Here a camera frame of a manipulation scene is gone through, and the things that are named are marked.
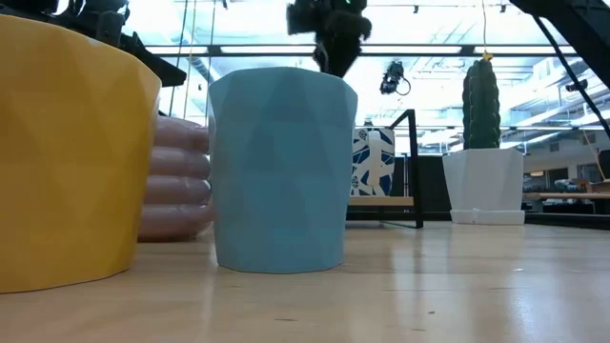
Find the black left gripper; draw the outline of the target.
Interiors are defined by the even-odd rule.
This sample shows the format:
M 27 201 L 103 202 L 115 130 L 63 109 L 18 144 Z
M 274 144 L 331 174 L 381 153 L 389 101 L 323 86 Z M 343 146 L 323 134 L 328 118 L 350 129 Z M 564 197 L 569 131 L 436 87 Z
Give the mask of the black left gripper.
M 122 33 L 129 18 L 129 0 L 71 0 L 72 27 L 90 38 L 130 53 L 161 80 L 162 87 L 182 86 L 187 73 L 148 51 L 136 32 Z

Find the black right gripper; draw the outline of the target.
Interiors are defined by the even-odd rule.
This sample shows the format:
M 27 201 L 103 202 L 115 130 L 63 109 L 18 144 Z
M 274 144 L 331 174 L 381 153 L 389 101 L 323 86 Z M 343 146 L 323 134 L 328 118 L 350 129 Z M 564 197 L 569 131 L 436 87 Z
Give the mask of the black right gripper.
M 317 38 L 352 35 L 368 39 L 371 21 L 362 15 L 367 0 L 295 0 L 286 7 L 289 35 L 314 32 Z M 343 78 L 358 57 L 358 40 L 338 37 L 327 43 L 327 51 L 317 43 L 313 59 L 320 72 Z

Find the white mug with blue pattern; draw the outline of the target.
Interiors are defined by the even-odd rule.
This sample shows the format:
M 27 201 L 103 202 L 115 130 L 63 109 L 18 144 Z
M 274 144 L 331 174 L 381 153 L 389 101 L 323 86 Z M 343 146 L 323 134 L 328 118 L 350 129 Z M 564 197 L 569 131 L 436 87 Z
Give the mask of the white mug with blue pattern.
M 359 127 L 353 134 L 351 196 L 389 196 L 395 170 L 395 133 Z

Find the purple ribbed mug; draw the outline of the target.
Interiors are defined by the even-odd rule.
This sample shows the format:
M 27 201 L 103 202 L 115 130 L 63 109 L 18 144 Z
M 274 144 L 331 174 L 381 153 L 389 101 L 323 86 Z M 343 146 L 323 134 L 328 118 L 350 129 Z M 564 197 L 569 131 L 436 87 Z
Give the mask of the purple ribbed mug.
M 192 240 L 214 221 L 208 152 L 206 127 L 157 118 L 138 241 Z

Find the blue faceted mug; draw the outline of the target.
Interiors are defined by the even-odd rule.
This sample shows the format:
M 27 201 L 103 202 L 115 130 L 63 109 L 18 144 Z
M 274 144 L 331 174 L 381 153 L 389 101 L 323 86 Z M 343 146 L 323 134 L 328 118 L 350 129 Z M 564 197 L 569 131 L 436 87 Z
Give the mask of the blue faceted mug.
M 294 67 L 232 71 L 209 87 L 216 259 L 298 273 L 343 261 L 357 95 Z

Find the orange faceted mug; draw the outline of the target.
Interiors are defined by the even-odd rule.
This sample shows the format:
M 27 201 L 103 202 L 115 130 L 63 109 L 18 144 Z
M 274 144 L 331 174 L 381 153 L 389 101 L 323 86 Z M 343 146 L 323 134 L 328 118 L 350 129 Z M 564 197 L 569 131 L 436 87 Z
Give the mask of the orange faceted mug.
M 130 268 L 160 87 L 122 50 L 0 14 L 0 293 Z

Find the green cactus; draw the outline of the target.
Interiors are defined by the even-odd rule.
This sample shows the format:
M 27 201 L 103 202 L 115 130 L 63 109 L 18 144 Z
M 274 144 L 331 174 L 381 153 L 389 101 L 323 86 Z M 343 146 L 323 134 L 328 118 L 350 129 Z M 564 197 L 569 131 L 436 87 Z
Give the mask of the green cactus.
M 463 80 L 463 148 L 499 147 L 500 115 L 497 78 L 489 60 L 475 61 Z

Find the white faceted plant pot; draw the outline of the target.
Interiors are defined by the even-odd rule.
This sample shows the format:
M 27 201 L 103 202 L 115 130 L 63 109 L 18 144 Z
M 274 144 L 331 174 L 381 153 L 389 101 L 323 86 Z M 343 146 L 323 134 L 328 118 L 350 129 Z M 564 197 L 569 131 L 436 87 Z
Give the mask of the white faceted plant pot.
M 514 149 L 470 149 L 442 157 L 452 212 L 520 212 L 523 156 Z

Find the white plant pot saucer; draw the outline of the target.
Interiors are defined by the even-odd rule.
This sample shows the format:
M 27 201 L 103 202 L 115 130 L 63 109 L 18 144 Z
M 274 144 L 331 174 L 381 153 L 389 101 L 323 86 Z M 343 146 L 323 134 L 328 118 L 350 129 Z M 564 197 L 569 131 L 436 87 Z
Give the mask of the white plant pot saucer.
M 464 225 L 522 226 L 525 211 L 450 210 L 452 222 Z

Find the wooden background table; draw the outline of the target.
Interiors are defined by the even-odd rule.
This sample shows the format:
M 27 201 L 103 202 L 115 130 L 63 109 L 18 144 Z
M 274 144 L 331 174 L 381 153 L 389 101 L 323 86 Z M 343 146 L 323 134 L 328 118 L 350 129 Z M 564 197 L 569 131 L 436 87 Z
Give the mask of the wooden background table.
M 528 192 L 522 195 L 524 200 L 542 199 L 589 199 L 610 200 L 610 193 L 599 192 Z

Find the black metal shelf frame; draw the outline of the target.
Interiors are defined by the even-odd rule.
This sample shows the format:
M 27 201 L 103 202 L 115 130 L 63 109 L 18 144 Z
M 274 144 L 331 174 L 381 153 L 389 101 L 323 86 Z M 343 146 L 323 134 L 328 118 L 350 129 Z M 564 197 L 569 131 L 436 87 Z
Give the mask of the black metal shelf frame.
M 416 111 L 409 109 L 405 111 L 390 126 L 393 132 L 398 125 L 406 120 L 408 122 L 408 134 L 410 150 L 409 155 L 404 158 L 405 180 L 408 182 L 408 191 L 402 196 L 351 196 L 349 198 L 348 212 L 414 212 L 420 217 L 424 211 L 422 207 L 422 193 L 420 187 L 420 168 L 417 143 Z M 395 147 L 395 166 L 397 164 Z M 408 221 L 394 221 L 398 226 L 405 227 Z M 413 221 L 414 229 L 421 229 L 424 221 Z

